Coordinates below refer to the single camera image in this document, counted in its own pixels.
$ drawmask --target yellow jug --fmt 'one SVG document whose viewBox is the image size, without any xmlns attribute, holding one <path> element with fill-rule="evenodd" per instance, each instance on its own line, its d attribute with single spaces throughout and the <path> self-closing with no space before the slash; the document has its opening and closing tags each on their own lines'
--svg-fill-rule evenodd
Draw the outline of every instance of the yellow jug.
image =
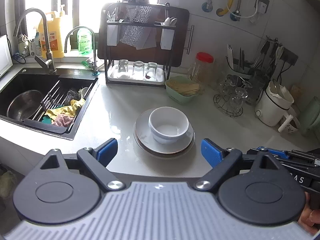
<svg viewBox="0 0 320 240">
<path fill-rule="evenodd" d="M 48 32 L 49 32 L 49 43 L 50 48 L 53 53 L 53 57 L 61 58 L 64 57 L 64 42 L 66 36 L 69 31 L 72 29 L 72 19 L 65 14 L 65 11 L 62 10 L 63 6 L 61 6 L 61 11 L 58 13 L 57 11 L 52 11 L 46 13 L 47 16 L 51 16 L 51 18 L 47 17 L 48 22 Z M 40 43 L 42 50 L 42 57 L 46 58 L 46 47 L 45 47 L 45 39 L 44 39 L 44 28 L 43 28 L 43 20 L 41 19 L 39 23 L 39 35 L 40 35 Z M 71 50 L 70 41 L 68 41 L 67 51 Z"/>
</svg>

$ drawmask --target countertop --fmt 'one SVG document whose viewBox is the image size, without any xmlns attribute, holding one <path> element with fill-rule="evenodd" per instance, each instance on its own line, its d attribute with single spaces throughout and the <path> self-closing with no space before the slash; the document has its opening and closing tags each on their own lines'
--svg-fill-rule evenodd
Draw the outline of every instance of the countertop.
<svg viewBox="0 0 320 240">
<path fill-rule="evenodd" d="M 0 90 L 22 68 L 37 64 L 14 65 L 1 79 Z M 57 64 L 61 68 L 78 69 L 75 64 Z M 254 114 L 252 106 L 245 105 L 240 117 L 230 118 L 213 103 L 214 91 L 208 88 L 204 95 L 181 106 L 170 99 L 162 88 L 106 85 L 105 74 L 99 75 L 99 87 L 80 123 L 74 140 L 66 140 L 35 132 L 0 120 L 0 137 L 45 155 L 52 148 L 63 154 L 76 153 L 83 147 L 95 148 L 110 138 L 118 141 L 118 153 L 107 168 L 118 173 L 158 177 L 201 177 L 211 166 L 201 155 L 201 141 L 209 138 L 223 148 L 235 147 L 242 152 L 265 146 L 279 150 L 311 150 L 318 148 L 299 133 L 279 133 L 277 127 L 268 127 Z M 133 138 L 133 125 L 138 116 L 151 108 L 172 106 L 183 111 L 196 134 L 191 151 L 175 160 L 156 159 L 139 148 Z"/>
</svg>

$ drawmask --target yellow cloth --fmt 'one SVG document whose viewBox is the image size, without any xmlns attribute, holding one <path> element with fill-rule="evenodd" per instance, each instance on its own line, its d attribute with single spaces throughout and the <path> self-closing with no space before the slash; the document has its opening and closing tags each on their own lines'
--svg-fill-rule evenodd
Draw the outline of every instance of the yellow cloth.
<svg viewBox="0 0 320 240">
<path fill-rule="evenodd" d="M 56 117 L 58 116 L 58 114 L 66 114 L 70 117 L 75 117 L 76 110 L 79 107 L 82 107 L 84 103 L 85 103 L 85 100 L 83 98 L 81 98 L 79 101 L 73 99 L 70 102 L 71 106 L 63 106 L 56 109 L 49 109 L 45 112 L 44 115 L 49 116 L 52 120 L 56 120 Z"/>
</svg>

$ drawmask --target faucet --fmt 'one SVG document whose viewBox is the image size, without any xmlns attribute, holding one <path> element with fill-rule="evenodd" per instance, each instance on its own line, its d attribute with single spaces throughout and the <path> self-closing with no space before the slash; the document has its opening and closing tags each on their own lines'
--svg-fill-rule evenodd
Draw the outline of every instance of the faucet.
<svg viewBox="0 0 320 240">
<path fill-rule="evenodd" d="M 20 28 L 21 22 L 23 20 L 23 18 L 30 12 L 38 12 L 41 14 L 42 19 L 43 19 L 43 29 L 44 29 L 44 39 L 45 39 L 45 47 L 47 49 L 47 52 L 45 53 L 47 60 L 43 61 L 42 59 L 40 59 L 38 56 L 35 56 L 35 60 L 36 62 L 39 63 L 39 65 L 43 68 L 49 68 L 49 72 L 50 73 L 55 73 L 56 70 L 56 66 L 54 64 L 54 59 L 53 59 L 53 54 L 52 51 L 50 49 L 50 43 L 49 43 L 49 33 L 48 33 L 48 23 L 47 23 L 47 17 L 44 14 L 44 12 L 40 9 L 37 8 L 30 8 L 25 10 L 21 16 L 19 17 L 19 20 L 17 21 L 16 27 L 14 29 L 13 32 L 13 36 L 16 37 L 18 35 L 18 30 Z"/>
<path fill-rule="evenodd" d="M 100 74 L 100 72 L 98 71 L 98 67 L 97 67 L 97 53 L 96 53 L 96 39 L 94 36 L 94 32 L 92 29 L 85 27 L 85 26 L 77 26 L 74 27 L 67 35 L 65 43 L 64 43 L 64 53 L 67 53 L 67 46 L 68 46 L 68 38 L 71 35 L 71 33 L 73 33 L 75 30 L 81 29 L 81 28 L 85 28 L 88 29 L 91 32 L 91 36 L 92 36 L 92 48 L 93 48 L 93 61 L 94 61 L 94 65 L 93 65 L 93 72 L 92 75 L 93 76 L 98 76 Z"/>
</svg>

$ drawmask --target stainless steel bowl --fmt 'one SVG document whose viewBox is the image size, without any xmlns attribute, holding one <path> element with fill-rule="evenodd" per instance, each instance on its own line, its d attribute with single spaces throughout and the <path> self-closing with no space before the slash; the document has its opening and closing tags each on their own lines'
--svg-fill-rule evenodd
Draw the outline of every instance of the stainless steel bowl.
<svg viewBox="0 0 320 240">
<path fill-rule="evenodd" d="M 43 96 L 38 90 L 28 90 L 16 96 L 8 106 L 7 117 L 23 121 L 39 108 Z"/>
</svg>

